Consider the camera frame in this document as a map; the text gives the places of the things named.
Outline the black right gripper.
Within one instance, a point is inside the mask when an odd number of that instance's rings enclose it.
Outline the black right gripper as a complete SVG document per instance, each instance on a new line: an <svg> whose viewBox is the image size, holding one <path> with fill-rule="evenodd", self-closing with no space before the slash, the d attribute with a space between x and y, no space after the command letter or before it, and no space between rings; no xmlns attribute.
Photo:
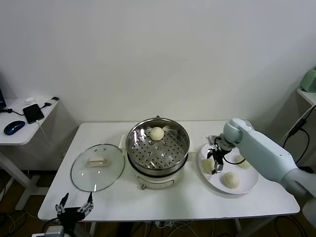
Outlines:
<svg viewBox="0 0 316 237"><path fill-rule="evenodd" d="M210 145L211 148L207 150L207 159L213 157L214 169L212 170L212 175L220 173L223 170L224 158L225 155L229 153L229 151L222 149L218 144L213 143Z"/></svg>

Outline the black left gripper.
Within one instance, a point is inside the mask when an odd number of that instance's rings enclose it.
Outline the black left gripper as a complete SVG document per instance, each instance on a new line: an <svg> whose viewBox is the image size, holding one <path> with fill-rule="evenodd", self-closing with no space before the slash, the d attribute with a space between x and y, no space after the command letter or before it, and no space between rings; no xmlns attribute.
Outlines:
<svg viewBox="0 0 316 237"><path fill-rule="evenodd" d="M87 202L82 207L71 207L64 209L69 193L61 199L59 204L55 205L58 219L66 231L74 231L77 222L84 219L85 213L90 213L93 209L93 197L90 192Z"/></svg>

